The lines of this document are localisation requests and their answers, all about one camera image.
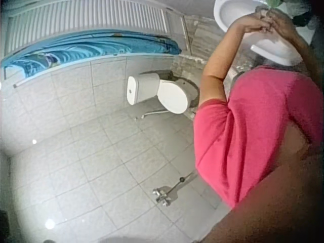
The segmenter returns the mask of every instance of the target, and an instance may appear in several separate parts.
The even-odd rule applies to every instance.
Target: white tile floor
[[[224,206],[200,178],[181,188],[167,208],[156,205],[151,193],[194,170],[192,122],[184,115],[154,115],[158,122],[151,118],[145,126],[149,117],[134,121],[149,104],[86,121],[12,158],[13,163],[29,158],[24,174],[31,183],[17,184],[15,204],[31,242],[124,237],[167,243],[201,237],[211,215]],[[38,176],[37,161],[45,165]],[[217,220],[224,214],[223,209]],[[53,230],[45,228],[48,219],[57,224]]]
[[[143,58],[140,70],[157,66],[154,60]],[[199,177],[177,191],[168,208],[156,204],[154,188],[172,187],[194,170],[193,127],[184,115],[141,119],[161,109],[156,98],[125,106],[124,74],[139,72],[136,64],[134,58],[78,64],[70,72],[43,76],[47,86],[40,82],[41,91],[36,80],[8,96],[16,103],[6,102],[5,110],[18,113],[15,119],[6,114],[3,127],[10,131],[8,139],[17,135],[7,147],[15,154],[14,205],[31,243],[103,243],[121,237],[124,243],[189,243],[228,212]],[[114,70],[112,76],[105,77],[104,68]],[[44,139],[31,146],[38,133]],[[19,141],[15,147],[21,134],[29,144]],[[20,146],[29,148],[17,153]],[[49,219],[53,229],[46,229]]]

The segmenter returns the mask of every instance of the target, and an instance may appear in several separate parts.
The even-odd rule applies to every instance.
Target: washbasin
[[[219,27],[226,32],[229,26],[239,17],[253,13],[255,8],[266,5],[265,1],[258,0],[216,0],[214,17]],[[287,13],[287,5],[281,4],[278,9]],[[314,36],[315,30],[297,27],[297,32],[308,44]],[[284,66],[297,65],[302,61],[296,49],[277,33],[247,33],[244,35],[243,44],[255,53]]]

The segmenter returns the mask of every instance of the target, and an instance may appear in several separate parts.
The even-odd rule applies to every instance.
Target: toilet lid
[[[167,110],[175,114],[184,113],[190,104],[185,91],[172,81],[161,81],[157,97]]]

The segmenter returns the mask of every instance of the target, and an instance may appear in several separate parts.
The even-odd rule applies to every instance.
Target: blue shower curtain
[[[6,57],[1,67],[19,66],[26,77],[80,59],[126,53],[178,55],[178,44],[165,36],[123,30],[91,30],[43,40]]]

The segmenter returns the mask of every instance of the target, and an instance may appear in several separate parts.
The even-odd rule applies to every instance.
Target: toilet
[[[183,79],[163,80],[156,73],[128,77],[127,101],[131,105],[156,95],[168,111],[182,114],[189,108],[191,101],[198,96],[198,91]]]

